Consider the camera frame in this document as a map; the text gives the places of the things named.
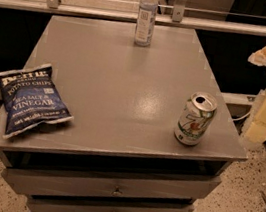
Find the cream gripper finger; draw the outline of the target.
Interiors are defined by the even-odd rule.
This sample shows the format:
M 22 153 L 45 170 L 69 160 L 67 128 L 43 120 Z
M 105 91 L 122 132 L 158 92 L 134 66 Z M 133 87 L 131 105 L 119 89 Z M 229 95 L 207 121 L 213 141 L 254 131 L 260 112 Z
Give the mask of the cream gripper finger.
M 256 66 L 266 66 L 266 46 L 252 53 L 247 60 Z

